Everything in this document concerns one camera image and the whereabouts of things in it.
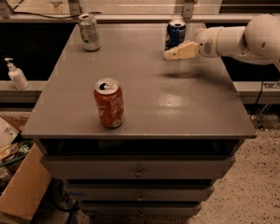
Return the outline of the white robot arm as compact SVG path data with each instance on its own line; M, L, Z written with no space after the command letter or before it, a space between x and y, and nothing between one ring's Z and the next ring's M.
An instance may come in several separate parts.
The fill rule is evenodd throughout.
M196 32L164 52L166 60L185 60L200 54L207 58L231 57L244 63L273 63L280 72L280 20L271 14L252 19L247 26L211 27Z

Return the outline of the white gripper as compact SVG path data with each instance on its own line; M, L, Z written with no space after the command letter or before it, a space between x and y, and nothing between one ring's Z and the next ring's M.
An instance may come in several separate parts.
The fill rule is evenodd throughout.
M217 39L221 27L200 29L196 35L196 42L186 41L164 52L165 60L184 60L194 58L199 53L208 58L218 57Z

